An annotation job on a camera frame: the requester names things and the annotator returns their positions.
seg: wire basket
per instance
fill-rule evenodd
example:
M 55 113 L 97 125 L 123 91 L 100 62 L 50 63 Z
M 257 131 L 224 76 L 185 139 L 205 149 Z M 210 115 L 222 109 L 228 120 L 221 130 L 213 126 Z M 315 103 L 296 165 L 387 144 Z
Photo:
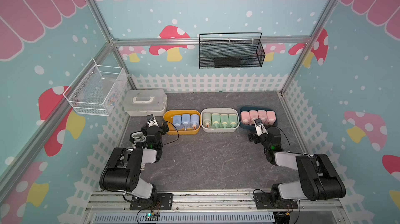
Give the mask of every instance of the wire basket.
M 244 37 L 244 34 L 256 37 Z M 262 67 L 265 52 L 261 45 L 261 35 L 259 32 L 199 34 L 199 67 Z
M 84 70 L 88 72 L 71 90 L 81 72 L 63 93 L 77 113 L 110 116 L 123 91 L 128 76 L 122 67 L 97 65 L 92 59 Z

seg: table surface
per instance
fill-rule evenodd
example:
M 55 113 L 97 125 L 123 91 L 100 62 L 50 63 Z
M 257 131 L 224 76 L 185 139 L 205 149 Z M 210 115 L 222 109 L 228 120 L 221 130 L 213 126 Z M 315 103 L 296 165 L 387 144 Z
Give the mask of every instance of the table surface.
M 267 107 L 275 111 L 278 127 L 290 142 L 290 151 L 301 152 L 293 129 L 276 92 L 213 92 L 168 93 L 167 110 L 231 107 L 239 112 L 242 106 Z M 140 131 L 146 117 L 130 117 L 121 147 L 131 147 L 129 136 Z M 146 164 L 141 178 L 155 184 L 157 190 L 201 190 L 234 188 L 270 188 L 275 183 L 298 180 L 296 170 L 271 165 L 265 158 L 262 144 L 248 141 L 248 130 L 232 133 L 180 135 L 163 147 L 159 162 Z M 177 135 L 162 136 L 163 143 Z M 289 145 L 282 135 L 282 148 Z

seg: black wire basket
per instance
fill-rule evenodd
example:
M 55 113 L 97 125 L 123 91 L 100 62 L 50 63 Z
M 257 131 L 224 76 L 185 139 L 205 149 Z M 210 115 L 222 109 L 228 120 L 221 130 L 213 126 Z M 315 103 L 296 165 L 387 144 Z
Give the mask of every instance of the black wire basket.
M 259 32 L 199 34 L 199 46 L 201 69 L 262 67 L 265 58 Z

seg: white wire basket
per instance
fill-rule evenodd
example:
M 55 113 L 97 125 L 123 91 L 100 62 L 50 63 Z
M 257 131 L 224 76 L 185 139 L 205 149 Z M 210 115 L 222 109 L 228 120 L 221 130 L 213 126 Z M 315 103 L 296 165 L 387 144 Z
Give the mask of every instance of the white wire basket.
M 81 72 L 63 93 L 77 113 L 110 116 L 115 103 L 128 80 L 122 67 L 97 65 L 92 59 L 85 67 L 89 71 L 71 92 L 71 87 L 81 77 Z

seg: box handle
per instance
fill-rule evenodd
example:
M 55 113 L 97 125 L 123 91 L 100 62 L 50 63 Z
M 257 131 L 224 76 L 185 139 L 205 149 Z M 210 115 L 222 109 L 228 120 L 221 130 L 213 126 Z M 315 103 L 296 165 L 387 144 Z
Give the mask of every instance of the box handle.
M 150 102 L 152 102 L 154 100 L 154 96 L 150 96 L 150 100 L 147 100 L 147 101 L 138 101 L 137 100 L 137 97 L 135 96 L 135 97 L 133 97 L 133 100 L 132 100 L 132 102 L 133 103 L 150 103 Z

